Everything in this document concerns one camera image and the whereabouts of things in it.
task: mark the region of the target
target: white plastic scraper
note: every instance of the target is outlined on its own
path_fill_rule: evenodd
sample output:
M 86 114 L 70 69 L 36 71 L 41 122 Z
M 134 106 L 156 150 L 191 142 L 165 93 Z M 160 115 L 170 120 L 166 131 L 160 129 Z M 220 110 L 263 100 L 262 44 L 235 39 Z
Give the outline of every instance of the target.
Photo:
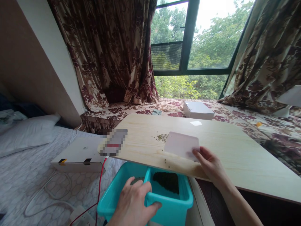
M 166 152 L 198 162 L 192 153 L 193 149 L 200 149 L 198 138 L 176 132 L 169 133 L 164 146 L 164 151 Z

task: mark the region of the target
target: dark soil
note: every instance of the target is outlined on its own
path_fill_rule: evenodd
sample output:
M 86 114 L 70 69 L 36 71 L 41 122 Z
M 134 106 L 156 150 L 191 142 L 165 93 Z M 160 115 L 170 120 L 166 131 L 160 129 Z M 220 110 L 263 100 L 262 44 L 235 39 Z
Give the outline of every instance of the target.
M 153 176 L 153 181 L 157 181 L 166 190 L 179 194 L 179 181 L 177 174 L 157 172 Z

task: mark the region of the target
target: window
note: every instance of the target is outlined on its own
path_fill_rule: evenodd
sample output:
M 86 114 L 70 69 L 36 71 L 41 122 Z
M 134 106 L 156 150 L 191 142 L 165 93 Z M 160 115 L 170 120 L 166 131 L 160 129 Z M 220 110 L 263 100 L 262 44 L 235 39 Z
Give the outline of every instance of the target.
M 151 51 L 160 96 L 218 99 L 253 4 L 254 0 L 158 0 Z M 183 89 L 173 93 L 168 86 L 176 82 Z

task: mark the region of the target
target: power strip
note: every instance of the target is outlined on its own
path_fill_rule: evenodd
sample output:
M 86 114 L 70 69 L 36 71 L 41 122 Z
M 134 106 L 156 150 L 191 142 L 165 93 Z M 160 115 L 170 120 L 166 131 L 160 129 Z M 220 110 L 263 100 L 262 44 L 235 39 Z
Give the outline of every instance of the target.
M 75 210 L 70 215 L 71 221 L 69 222 L 69 224 L 72 221 L 74 221 L 75 218 L 81 215 L 84 211 L 85 209 L 82 206 L 76 207 Z M 93 225 L 95 225 L 95 220 L 88 212 L 85 212 L 80 218 L 76 220 L 76 222 L 72 224 L 72 226 L 93 226 Z

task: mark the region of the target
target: white box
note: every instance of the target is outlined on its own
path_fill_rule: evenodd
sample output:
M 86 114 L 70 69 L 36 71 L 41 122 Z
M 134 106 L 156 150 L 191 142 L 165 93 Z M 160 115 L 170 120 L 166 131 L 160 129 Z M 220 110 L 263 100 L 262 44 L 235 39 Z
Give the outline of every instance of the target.
M 202 102 L 185 101 L 183 111 L 187 118 L 212 120 L 214 112 Z
M 100 172 L 106 157 L 98 153 L 97 147 L 104 139 L 106 138 L 77 137 L 51 161 L 51 165 L 62 172 Z M 111 157 L 106 160 L 103 174 L 111 160 Z

